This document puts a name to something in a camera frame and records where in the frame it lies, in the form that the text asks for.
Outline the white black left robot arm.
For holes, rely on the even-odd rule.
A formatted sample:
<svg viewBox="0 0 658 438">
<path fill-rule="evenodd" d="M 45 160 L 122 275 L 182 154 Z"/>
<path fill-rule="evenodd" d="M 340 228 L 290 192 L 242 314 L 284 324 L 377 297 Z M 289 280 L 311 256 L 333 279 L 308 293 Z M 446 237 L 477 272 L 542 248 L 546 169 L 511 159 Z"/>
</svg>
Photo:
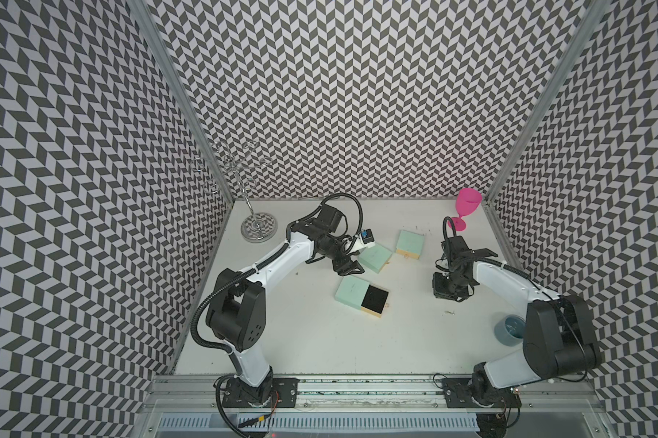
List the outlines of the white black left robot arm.
<svg viewBox="0 0 658 438">
<path fill-rule="evenodd" d="M 329 203 L 339 198 L 352 201 L 357 209 L 356 233 L 338 235 L 336 229 L 347 217 Z M 266 299 L 298 266 L 328 259 L 340 277 L 363 274 L 354 259 L 372 232 L 363 228 L 360 201 L 348 193 L 325 197 L 310 214 L 285 229 L 285 240 L 261 260 L 242 270 L 225 269 L 212 293 L 194 313 L 190 335 L 203 348 L 223 350 L 232 361 L 235 377 L 252 389 L 272 381 L 272 367 L 258 344 L 266 325 Z"/>
</svg>

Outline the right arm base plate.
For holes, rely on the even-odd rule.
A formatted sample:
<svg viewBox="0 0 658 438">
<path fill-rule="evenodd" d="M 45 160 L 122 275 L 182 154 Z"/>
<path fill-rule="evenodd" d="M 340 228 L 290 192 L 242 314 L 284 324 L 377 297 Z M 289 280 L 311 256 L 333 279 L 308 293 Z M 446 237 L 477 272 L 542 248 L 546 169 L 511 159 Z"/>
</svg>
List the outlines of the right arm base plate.
<svg viewBox="0 0 658 438">
<path fill-rule="evenodd" d="M 520 396 L 511 388 L 495 389 L 489 383 L 473 383 L 466 378 L 440 381 L 449 408 L 513 409 L 522 407 Z"/>
</svg>

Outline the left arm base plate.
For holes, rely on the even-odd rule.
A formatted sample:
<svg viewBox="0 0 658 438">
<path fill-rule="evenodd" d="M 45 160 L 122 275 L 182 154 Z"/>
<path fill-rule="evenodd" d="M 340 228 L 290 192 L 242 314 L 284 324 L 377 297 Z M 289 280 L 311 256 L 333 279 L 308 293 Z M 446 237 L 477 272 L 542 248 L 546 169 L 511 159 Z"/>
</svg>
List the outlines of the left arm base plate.
<svg viewBox="0 0 658 438">
<path fill-rule="evenodd" d="M 221 390 L 222 406 L 225 408 L 294 408 L 299 380 L 296 378 L 273 378 L 259 387 L 252 387 L 239 378 L 232 378 Z"/>
</svg>

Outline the pink plastic wine glass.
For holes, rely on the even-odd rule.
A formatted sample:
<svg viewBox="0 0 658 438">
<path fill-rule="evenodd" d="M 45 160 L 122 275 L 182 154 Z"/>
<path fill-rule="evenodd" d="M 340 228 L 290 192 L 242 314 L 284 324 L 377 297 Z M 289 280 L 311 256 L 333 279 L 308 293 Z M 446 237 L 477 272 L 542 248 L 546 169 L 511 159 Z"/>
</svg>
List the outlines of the pink plastic wine glass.
<svg viewBox="0 0 658 438">
<path fill-rule="evenodd" d="M 458 192 L 455 204 L 457 216 L 452 218 L 450 225 L 454 232 L 462 232 L 467 228 L 464 218 L 478 209 L 482 199 L 483 195 L 475 189 L 463 188 Z"/>
</svg>

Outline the aluminium front rail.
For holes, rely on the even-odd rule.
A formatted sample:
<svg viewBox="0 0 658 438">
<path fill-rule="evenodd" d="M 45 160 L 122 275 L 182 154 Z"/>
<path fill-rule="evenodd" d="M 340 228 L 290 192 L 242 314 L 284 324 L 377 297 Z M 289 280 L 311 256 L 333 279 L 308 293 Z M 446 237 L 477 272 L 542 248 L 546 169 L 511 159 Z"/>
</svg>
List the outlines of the aluminium front rail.
<svg viewBox="0 0 658 438">
<path fill-rule="evenodd" d="M 476 405 L 461 376 L 299 375 L 243 408 L 213 376 L 155 379 L 134 437 L 615 437 L 589 383 L 545 381 Z"/>
</svg>

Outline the aluminium corner post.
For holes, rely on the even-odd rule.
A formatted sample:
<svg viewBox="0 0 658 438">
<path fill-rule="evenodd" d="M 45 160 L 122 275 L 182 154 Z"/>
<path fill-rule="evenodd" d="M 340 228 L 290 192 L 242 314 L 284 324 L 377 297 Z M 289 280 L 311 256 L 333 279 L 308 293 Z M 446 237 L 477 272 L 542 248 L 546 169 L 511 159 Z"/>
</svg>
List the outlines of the aluminium corner post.
<svg viewBox="0 0 658 438">
<path fill-rule="evenodd" d="M 573 72 L 574 66 L 582 55 L 585 46 L 592 38 L 595 29 L 599 26 L 604 14 L 611 5 L 609 0 L 586 1 L 585 12 L 579 27 L 571 37 L 569 44 L 564 49 L 559 62 L 553 70 L 551 78 L 546 83 L 537 102 L 533 106 L 530 116 L 524 123 L 522 131 L 513 144 L 502 169 L 498 172 L 491 188 L 485 195 L 485 204 L 491 210 L 495 209 L 495 200 L 504 188 L 507 180 L 511 177 L 522 155 L 530 144 L 531 139 L 537 133 L 545 115 L 554 104 L 556 96 L 566 82 L 568 76 Z"/>
<path fill-rule="evenodd" d="M 140 34 L 146 40 L 151 54 L 154 56 L 163 77 L 165 78 L 173 98 L 176 100 L 181 113 L 188 123 L 192 137 L 201 150 L 201 154 L 212 172 L 222 196 L 226 202 L 233 204 L 234 196 L 230 190 L 225 175 L 219 166 L 215 151 L 203 131 L 202 124 L 198 118 L 197 111 L 192 106 L 191 100 L 183 87 L 181 76 L 175 69 L 170 53 L 164 44 L 161 32 L 156 26 L 147 1 L 129 0 L 128 6 L 132 18 L 137 22 Z"/>
</svg>

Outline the grey-blue small bowl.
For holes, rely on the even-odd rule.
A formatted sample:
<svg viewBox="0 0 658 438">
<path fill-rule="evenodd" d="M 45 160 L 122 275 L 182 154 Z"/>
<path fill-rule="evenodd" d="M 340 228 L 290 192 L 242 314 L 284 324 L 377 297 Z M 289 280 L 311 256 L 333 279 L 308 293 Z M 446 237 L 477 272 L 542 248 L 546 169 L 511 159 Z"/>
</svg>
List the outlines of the grey-blue small bowl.
<svg viewBox="0 0 658 438">
<path fill-rule="evenodd" d="M 526 323 L 517 315 L 509 315 L 498 322 L 493 330 L 498 342 L 504 346 L 515 347 L 523 343 Z"/>
</svg>

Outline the aluminium right corner post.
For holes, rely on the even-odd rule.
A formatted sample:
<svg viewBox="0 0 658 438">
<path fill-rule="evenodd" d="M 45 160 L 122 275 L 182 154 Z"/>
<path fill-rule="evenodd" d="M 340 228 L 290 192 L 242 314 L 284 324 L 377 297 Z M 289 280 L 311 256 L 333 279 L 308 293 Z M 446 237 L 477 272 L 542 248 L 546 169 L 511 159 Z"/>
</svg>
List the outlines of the aluminium right corner post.
<svg viewBox="0 0 658 438">
<path fill-rule="evenodd" d="M 568 76 L 573 72 L 574 66 L 582 55 L 585 46 L 592 38 L 595 29 L 599 26 L 604 14 L 611 5 L 609 0 L 586 1 L 585 12 L 579 27 L 571 37 L 569 44 L 564 49 L 559 62 L 553 70 L 551 78 L 546 83 L 537 102 L 533 106 L 530 116 L 524 123 L 522 131 L 513 144 L 502 169 L 498 172 L 491 188 L 485 195 L 485 204 L 491 210 L 495 209 L 495 200 L 504 188 L 507 180 L 511 177 L 522 155 L 530 144 L 531 139 L 537 133 L 545 115 L 554 104 L 556 96 L 566 82 Z"/>
</svg>

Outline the aluminium left corner post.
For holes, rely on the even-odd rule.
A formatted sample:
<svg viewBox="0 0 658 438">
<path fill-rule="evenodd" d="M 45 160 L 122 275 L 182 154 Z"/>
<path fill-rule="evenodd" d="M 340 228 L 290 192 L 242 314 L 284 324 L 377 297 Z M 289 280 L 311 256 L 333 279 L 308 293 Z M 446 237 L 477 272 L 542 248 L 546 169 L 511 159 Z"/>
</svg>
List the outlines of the aluminium left corner post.
<svg viewBox="0 0 658 438">
<path fill-rule="evenodd" d="M 165 78 L 173 98 L 176 100 L 181 113 L 188 123 L 192 137 L 201 150 L 201 154 L 212 172 L 222 196 L 226 202 L 233 204 L 234 196 L 230 190 L 225 175 L 219 166 L 215 151 L 203 131 L 202 124 L 198 118 L 197 111 L 192 106 L 191 100 L 183 87 L 181 76 L 175 69 L 170 53 L 164 44 L 161 32 L 156 26 L 147 1 L 129 0 L 128 6 L 132 18 L 137 22 L 140 34 L 146 40 L 151 54 L 154 56 L 163 77 Z"/>
</svg>

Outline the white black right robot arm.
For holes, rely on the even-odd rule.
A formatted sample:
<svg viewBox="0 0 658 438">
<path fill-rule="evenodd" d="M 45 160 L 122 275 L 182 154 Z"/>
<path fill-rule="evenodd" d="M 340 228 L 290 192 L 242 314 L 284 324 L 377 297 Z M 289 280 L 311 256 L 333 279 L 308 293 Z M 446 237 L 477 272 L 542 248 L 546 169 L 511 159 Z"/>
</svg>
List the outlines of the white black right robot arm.
<svg viewBox="0 0 658 438">
<path fill-rule="evenodd" d="M 522 312 L 518 350 L 473 368 L 471 392 L 485 395 L 580 372 L 587 376 L 604 362 L 593 313 L 577 295 L 562 295 L 494 257 L 488 248 L 471 249 L 460 235 L 441 242 L 443 255 L 432 278 L 434 295 L 462 302 L 484 286 Z"/>
</svg>

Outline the mint drawer-style jewelry box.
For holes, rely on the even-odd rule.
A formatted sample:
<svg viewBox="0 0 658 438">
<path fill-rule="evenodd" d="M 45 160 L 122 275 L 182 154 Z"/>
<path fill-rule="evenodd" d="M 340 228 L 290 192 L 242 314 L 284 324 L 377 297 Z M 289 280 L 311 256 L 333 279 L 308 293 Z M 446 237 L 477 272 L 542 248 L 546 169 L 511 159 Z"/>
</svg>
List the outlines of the mint drawer-style jewelry box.
<svg viewBox="0 0 658 438">
<path fill-rule="evenodd" d="M 420 259 L 426 238 L 407 230 L 401 230 L 396 242 L 396 253 L 412 259 Z"/>
</svg>

